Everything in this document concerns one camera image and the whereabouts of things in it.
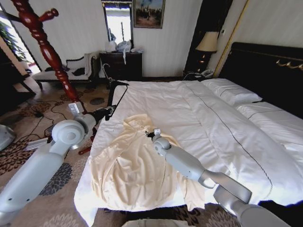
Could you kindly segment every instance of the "wooden dresser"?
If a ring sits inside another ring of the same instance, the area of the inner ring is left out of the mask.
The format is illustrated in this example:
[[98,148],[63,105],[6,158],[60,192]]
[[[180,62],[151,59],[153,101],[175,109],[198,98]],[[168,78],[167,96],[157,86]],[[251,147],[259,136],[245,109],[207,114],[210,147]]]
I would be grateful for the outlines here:
[[[11,60],[0,48],[0,115],[13,109],[15,106],[34,96],[35,93],[24,83],[25,76],[22,76]],[[20,83],[28,92],[18,92],[14,84]]]
[[109,77],[117,80],[141,80],[142,79],[142,54],[126,53],[126,65],[124,64],[123,53],[100,53],[102,64]]

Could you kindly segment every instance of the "mirror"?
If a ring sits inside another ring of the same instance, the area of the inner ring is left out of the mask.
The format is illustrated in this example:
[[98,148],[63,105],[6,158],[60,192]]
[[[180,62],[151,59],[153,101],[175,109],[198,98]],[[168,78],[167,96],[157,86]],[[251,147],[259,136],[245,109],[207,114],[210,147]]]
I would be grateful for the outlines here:
[[132,1],[103,0],[102,6],[108,40],[117,44],[132,40],[133,46]]

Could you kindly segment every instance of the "wall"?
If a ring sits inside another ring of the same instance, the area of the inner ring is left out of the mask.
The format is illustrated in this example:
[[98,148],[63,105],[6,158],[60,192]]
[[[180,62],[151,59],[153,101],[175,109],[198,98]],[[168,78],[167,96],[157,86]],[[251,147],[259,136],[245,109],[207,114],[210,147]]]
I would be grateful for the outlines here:
[[[58,17],[44,22],[44,28],[63,62],[104,49],[108,39],[100,0],[30,0],[29,3],[38,15],[51,8],[59,11]],[[162,29],[134,28],[134,45],[144,50],[143,76],[182,75],[201,3],[202,0],[166,0]],[[8,13],[18,14],[10,0],[2,0],[1,4]],[[48,67],[28,29],[17,22],[14,25],[40,67]]]
[[[246,0],[233,0],[223,25],[224,36],[219,37],[218,51],[213,54],[208,68],[215,69],[228,38]],[[250,0],[233,42],[303,47],[302,0]]]
[[202,0],[166,0],[162,29],[134,28],[147,77],[182,76]]
[[[30,0],[37,15],[51,8],[59,16],[43,23],[48,40],[58,52],[61,60],[76,59],[97,50],[104,49],[108,41],[103,8],[100,0]],[[1,0],[4,9],[18,15],[10,0]],[[13,22],[42,69],[49,67],[44,60],[37,41],[21,23]]]
[[6,45],[5,41],[0,37],[0,48],[5,52],[8,58],[12,61],[16,69],[21,73],[21,75],[26,75],[27,72],[23,68],[22,64],[15,57],[14,53],[10,50],[10,48]]

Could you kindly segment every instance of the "upholstered bench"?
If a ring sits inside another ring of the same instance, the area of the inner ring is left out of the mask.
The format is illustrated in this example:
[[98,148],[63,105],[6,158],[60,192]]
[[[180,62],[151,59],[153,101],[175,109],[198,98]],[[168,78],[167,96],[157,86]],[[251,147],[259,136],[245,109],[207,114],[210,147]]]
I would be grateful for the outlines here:
[[[90,82],[95,83],[99,78],[100,56],[99,52],[86,53],[82,58],[66,60],[66,73],[70,82]],[[43,89],[41,82],[58,81],[55,71],[39,72],[32,76],[40,89]]]

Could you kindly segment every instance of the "lamp shade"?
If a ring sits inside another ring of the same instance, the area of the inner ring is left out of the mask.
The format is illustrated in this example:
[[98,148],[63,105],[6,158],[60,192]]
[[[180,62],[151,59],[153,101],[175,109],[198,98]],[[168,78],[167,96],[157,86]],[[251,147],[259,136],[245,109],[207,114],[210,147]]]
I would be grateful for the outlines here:
[[217,51],[217,38],[219,32],[206,32],[196,50],[205,52]]

